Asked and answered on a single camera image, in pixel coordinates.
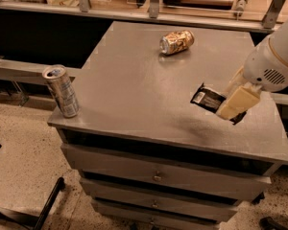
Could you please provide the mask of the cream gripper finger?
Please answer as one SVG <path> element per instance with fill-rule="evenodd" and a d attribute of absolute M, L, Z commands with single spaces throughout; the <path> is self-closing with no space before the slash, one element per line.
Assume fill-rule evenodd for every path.
<path fill-rule="evenodd" d="M 227 95 L 229 96 L 236 88 L 243 85 L 245 82 L 246 79 L 244 78 L 244 67 L 241 66 L 228 83 L 228 87 L 226 89 Z"/>
<path fill-rule="evenodd" d="M 261 85 L 246 82 L 236 87 L 218 108 L 216 115 L 230 120 L 260 102 Z"/>

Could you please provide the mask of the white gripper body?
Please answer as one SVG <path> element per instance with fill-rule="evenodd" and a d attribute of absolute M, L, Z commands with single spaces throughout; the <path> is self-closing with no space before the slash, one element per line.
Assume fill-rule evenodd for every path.
<path fill-rule="evenodd" d="M 243 76 L 269 92 L 288 87 L 288 63 L 273 48 L 268 36 L 247 57 Z"/>

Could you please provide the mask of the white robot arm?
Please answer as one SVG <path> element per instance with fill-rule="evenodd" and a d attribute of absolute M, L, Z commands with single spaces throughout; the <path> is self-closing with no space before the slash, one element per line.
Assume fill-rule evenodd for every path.
<path fill-rule="evenodd" d="M 231 120 L 260 102 L 262 91 L 288 87 L 288 19 L 267 35 L 229 81 L 216 115 Z"/>

